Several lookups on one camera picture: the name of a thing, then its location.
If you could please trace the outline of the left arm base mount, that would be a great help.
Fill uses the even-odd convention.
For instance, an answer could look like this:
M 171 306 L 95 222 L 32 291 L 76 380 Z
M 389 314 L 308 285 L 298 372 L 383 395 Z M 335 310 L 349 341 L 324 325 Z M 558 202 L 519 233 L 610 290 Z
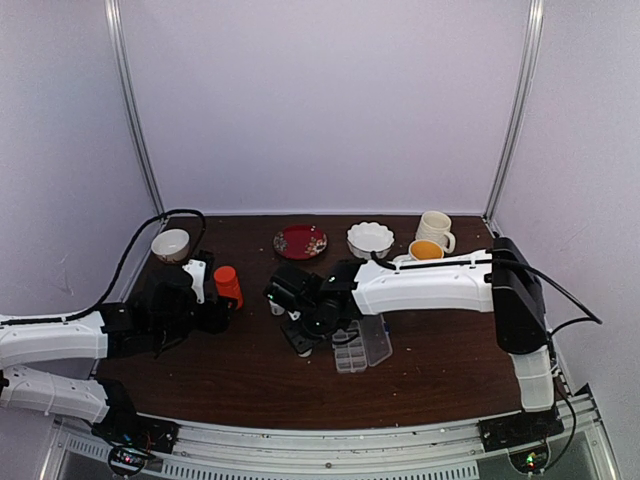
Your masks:
M 90 428 L 111 447 L 107 465 L 122 477 L 141 473 L 157 453 L 171 454 L 179 433 L 175 422 L 130 413 L 108 414 Z

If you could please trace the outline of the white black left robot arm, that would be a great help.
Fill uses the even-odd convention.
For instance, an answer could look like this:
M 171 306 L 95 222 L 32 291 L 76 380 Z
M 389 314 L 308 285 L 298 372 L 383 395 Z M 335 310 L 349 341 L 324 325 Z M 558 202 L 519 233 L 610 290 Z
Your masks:
M 115 380 L 73 380 L 32 369 L 65 359 L 156 356 L 189 334 L 218 334 L 238 306 L 234 295 L 207 294 L 214 257 L 197 249 L 202 238 L 166 230 L 151 242 L 163 262 L 144 288 L 122 303 L 102 295 L 92 306 L 49 317 L 1 318 L 1 404 L 83 420 L 100 435 L 123 444 L 148 431 L 124 386 Z

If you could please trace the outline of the clear plastic pill organizer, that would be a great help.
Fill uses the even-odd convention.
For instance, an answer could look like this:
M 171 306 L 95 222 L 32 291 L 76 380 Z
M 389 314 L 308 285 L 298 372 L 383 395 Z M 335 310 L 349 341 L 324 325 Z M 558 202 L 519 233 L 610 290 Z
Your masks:
M 333 334 L 331 345 L 339 374 L 364 372 L 393 354 L 389 328 L 382 314 L 352 321 L 346 330 Z

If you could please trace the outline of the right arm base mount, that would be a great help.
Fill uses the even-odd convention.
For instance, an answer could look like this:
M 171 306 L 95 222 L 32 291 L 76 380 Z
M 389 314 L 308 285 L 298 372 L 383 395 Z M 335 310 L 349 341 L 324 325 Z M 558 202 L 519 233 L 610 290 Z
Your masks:
M 555 409 L 485 419 L 478 428 L 486 453 L 505 450 L 512 467 L 526 475 L 544 472 L 551 463 L 549 438 L 565 430 Z

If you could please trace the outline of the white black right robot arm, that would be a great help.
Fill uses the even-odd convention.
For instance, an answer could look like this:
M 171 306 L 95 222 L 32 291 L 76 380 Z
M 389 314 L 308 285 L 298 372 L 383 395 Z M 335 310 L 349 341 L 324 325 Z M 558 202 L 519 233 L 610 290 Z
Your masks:
M 326 276 L 284 264 L 264 295 L 288 313 L 283 329 L 299 354 L 365 316 L 418 310 L 492 314 L 497 344 L 510 356 L 520 389 L 523 412 L 514 417 L 512 430 L 530 442 L 550 426 L 555 405 L 551 351 L 558 331 L 547 327 L 544 284 L 572 302 L 582 321 L 601 321 L 531 266 L 507 237 L 488 249 L 443 259 L 391 262 L 371 253 L 337 262 Z

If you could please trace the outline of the small white pill bottle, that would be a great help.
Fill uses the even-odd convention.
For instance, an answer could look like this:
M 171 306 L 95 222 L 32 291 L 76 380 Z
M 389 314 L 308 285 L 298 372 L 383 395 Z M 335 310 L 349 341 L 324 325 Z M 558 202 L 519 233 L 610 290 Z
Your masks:
M 280 305 L 278 305 L 277 303 L 270 301 L 269 304 L 270 304 L 270 310 L 272 315 L 281 316 L 285 313 L 285 309 Z

